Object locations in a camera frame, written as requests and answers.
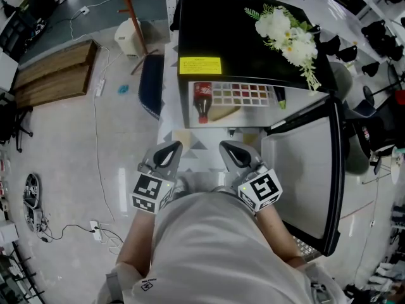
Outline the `person's dark trousers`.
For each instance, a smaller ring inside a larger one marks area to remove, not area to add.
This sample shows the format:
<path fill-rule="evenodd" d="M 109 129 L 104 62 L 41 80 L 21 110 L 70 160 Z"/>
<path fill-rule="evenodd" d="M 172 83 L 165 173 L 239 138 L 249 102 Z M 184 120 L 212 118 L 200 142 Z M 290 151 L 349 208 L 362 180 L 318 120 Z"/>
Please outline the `person's dark trousers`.
<path fill-rule="evenodd" d="M 224 193 L 231 196 L 236 196 L 237 192 L 228 186 L 218 186 L 211 190 L 211 193 Z"/>

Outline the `round white table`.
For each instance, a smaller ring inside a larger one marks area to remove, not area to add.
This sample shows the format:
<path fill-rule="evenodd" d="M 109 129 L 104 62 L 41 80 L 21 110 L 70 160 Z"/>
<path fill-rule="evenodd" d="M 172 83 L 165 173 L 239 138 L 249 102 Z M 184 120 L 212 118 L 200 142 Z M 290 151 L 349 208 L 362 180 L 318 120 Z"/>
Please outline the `round white table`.
<path fill-rule="evenodd" d="M 393 184 L 397 184 L 401 172 L 401 165 L 405 161 L 405 148 L 392 148 L 390 161 L 390 176 Z"/>

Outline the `cola bottle with red label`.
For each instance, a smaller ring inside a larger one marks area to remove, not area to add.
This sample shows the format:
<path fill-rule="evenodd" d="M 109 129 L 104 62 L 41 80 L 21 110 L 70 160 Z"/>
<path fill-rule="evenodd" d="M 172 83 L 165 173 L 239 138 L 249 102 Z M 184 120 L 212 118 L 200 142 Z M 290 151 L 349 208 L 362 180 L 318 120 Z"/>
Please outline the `cola bottle with red label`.
<path fill-rule="evenodd" d="M 213 102 L 212 83 L 195 82 L 194 83 L 194 106 L 197 109 L 200 124 L 208 122 L 208 112 Z"/>

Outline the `person's right forearm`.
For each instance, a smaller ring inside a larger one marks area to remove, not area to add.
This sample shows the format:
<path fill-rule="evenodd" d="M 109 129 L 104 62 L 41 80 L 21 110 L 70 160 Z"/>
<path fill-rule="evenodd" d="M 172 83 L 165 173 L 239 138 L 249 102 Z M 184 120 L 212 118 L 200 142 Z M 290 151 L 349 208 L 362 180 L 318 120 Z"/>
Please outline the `person's right forearm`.
<path fill-rule="evenodd" d="M 273 205 L 258 211 L 256 213 L 256 219 L 259 229 L 274 254 L 293 268 L 298 268 L 306 264 L 296 241 L 287 230 Z"/>

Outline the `person's left forearm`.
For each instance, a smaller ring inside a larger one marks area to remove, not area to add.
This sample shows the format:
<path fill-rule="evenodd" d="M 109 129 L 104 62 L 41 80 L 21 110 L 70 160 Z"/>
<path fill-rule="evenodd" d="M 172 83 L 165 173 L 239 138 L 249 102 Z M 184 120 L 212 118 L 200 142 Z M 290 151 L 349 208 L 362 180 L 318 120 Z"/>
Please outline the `person's left forearm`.
<path fill-rule="evenodd" d="M 116 264 L 128 264 L 137 270 L 142 277 L 149 273 L 154 224 L 154 214 L 142 210 L 137 211 L 118 254 Z"/>

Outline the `black mini fridge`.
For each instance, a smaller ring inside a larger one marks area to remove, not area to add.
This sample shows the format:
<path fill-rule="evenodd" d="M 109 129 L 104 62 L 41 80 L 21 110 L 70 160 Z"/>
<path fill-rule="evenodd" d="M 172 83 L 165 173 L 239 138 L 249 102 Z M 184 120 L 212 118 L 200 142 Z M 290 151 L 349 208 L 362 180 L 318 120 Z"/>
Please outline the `black mini fridge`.
<path fill-rule="evenodd" d="M 291 234 L 322 255 L 338 243 L 344 191 L 342 105 L 324 53 L 315 60 L 321 87 L 312 92 L 300 71 L 264 44 L 244 9 L 263 11 L 274 0 L 180 0 L 178 82 L 187 128 L 202 128 L 193 103 L 195 82 L 285 88 L 286 108 L 259 107 L 266 137 L 261 154 L 283 193 L 277 210 Z"/>

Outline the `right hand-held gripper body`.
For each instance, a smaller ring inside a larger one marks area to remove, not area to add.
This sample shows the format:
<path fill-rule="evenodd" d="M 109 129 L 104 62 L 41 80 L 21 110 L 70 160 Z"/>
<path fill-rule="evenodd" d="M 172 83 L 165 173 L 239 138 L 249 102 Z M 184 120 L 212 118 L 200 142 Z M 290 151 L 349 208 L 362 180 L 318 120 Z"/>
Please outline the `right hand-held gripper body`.
<path fill-rule="evenodd" d="M 264 163 L 249 172 L 237 186 L 238 199 L 254 213 L 277 202 L 281 194 L 282 187 L 274 169 Z"/>

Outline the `black metal stand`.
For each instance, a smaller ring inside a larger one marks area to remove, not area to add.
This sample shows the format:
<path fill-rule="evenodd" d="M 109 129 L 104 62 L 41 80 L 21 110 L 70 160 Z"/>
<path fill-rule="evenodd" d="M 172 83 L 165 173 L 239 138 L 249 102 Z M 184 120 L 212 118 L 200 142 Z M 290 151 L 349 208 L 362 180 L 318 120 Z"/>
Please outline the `black metal stand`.
<path fill-rule="evenodd" d="M 24 129 L 22 122 L 28 113 L 33 112 L 33 107 L 18 108 L 16 101 L 7 98 L 5 92 L 0 94 L 0 101 L 4 101 L 4 104 L 0 104 L 0 145 L 4 146 L 13 137 L 17 152 L 22 153 L 20 133 L 33 137 L 33 132 Z"/>

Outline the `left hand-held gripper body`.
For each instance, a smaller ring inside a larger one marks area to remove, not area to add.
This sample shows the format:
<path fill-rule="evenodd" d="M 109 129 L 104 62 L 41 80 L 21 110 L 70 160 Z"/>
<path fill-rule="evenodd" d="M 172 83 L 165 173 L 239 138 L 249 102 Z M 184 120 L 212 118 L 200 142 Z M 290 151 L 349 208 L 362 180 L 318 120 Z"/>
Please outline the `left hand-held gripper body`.
<path fill-rule="evenodd" d="M 135 173 L 135 187 L 130 193 L 133 207 L 157 214 L 171 200 L 174 179 L 163 179 L 156 170 L 144 163 L 138 165 Z"/>

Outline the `person's white shirt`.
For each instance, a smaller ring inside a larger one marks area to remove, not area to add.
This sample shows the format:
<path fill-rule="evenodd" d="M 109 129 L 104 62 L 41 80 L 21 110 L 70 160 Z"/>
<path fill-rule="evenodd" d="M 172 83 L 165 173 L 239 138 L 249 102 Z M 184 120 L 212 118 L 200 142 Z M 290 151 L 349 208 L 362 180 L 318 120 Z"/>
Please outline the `person's white shirt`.
<path fill-rule="evenodd" d="M 347 304 L 323 267 L 274 254 L 235 196 L 194 193 L 154 215 L 149 273 L 115 264 L 92 304 Z"/>

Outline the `red coat rack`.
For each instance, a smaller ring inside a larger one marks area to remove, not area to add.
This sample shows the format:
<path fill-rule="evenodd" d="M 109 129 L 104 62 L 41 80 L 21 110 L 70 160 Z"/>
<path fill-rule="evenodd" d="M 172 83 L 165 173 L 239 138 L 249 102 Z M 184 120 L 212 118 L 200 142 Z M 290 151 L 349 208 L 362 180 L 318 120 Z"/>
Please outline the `red coat rack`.
<path fill-rule="evenodd" d="M 129 13 L 130 18 L 134 24 L 137 37 L 140 40 L 141 51 L 142 51 L 142 56 L 139 57 L 138 63 L 136 64 L 134 69 L 130 72 L 130 74 L 133 75 L 143 65 L 146 57 L 149 56 L 150 54 L 156 53 L 158 50 L 154 49 L 151 52 L 149 52 L 147 50 L 146 43 L 145 43 L 142 31 L 141 31 L 140 25 L 138 24 L 138 21 L 137 21 L 137 16 L 135 14 L 134 7 L 132 6 L 132 0 L 124 0 L 124 1 L 125 1 L 126 8 L 120 9 L 118 12 L 119 13 Z"/>

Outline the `cream white heater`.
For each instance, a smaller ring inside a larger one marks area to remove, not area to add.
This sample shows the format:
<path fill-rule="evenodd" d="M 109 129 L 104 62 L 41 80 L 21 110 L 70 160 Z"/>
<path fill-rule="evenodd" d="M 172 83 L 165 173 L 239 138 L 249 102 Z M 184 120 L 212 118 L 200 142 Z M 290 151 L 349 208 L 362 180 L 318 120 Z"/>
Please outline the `cream white heater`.
<path fill-rule="evenodd" d="M 117 28 L 115 42 L 126 56 L 140 57 L 144 54 L 141 39 L 131 18 L 122 22 Z"/>

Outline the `grey electronic device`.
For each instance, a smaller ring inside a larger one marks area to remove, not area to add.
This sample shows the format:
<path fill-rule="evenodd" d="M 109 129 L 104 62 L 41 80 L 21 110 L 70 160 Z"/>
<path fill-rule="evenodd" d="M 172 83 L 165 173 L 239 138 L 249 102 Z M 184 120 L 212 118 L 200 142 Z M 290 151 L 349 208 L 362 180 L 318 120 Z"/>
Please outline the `grey electronic device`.
<path fill-rule="evenodd" d="M 23 190 L 23 211 L 29 229 L 34 232 L 44 232 L 47 219 L 41 206 L 41 182 L 35 173 L 28 175 Z"/>

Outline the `dark bottle with green cap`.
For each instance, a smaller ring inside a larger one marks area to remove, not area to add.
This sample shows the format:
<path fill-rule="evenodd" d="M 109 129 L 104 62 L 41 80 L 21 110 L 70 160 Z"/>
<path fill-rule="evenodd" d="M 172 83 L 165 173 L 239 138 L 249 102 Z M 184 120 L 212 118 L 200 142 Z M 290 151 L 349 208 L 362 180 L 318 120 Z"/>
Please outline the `dark bottle with green cap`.
<path fill-rule="evenodd" d="M 279 86 L 274 86 L 273 90 L 275 92 L 275 95 L 276 95 L 280 108 L 284 110 L 286 108 L 285 88 L 279 87 Z"/>

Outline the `dark blue cushion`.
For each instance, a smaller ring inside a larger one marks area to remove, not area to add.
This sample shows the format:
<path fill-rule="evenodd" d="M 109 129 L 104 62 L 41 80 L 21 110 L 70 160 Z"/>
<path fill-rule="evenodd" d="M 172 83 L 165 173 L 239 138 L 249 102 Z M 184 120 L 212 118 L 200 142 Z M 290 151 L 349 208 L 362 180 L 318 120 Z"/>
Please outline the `dark blue cushion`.
<path fill-rule="evenodd" d="M 162 109 L 164 56 L 150 54 L 145 57 L 140 76 L 138 97 L 142 107 L 159 120 Z"/>

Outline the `white flower bouquet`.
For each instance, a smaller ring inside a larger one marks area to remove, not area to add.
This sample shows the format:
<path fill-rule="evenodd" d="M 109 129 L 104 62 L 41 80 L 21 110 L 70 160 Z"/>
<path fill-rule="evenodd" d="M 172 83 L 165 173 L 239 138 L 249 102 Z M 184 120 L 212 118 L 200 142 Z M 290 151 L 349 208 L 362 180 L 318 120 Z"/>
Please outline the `white flower bouquet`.
<path fill-rule="evenodd" d="M 309 90 L 317 91 L 321 83 L 315 75 L 318 49 L 315 37 L 309 31 L 312 26 L 305 21 L 299 22 L 284 6 L 264 4 L 260 13 L 251 8 L 244 11 L 255 20 L 255 29 L 264 39 L 265 46 L 279 52 L 288 63 L 298 67 Z"/>

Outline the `black office chair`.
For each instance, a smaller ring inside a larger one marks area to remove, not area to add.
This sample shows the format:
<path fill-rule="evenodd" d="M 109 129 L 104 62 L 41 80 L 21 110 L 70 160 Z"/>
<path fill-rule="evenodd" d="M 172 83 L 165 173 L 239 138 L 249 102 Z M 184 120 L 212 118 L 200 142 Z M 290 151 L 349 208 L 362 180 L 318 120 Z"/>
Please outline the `black office chair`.
<path fill-rule="evenodd" d="M 371 156 L 376 155 L 380 159 L 390 155 L 394 146 L 402 144 L 403 138 L 397 130 L 390 130 L 384 124 L 383 118 L 377 115 L 377 110 L 367 100 L 362 100 L 357 107 L 351 110 L 358 113 L 359 119 L 353 120 L 353 126 L 359 137 L 361 148 L 369 159 L 370 167 L 373 167 L 374 173 L 377 173 L 380 161 L 371 162 Z"/>

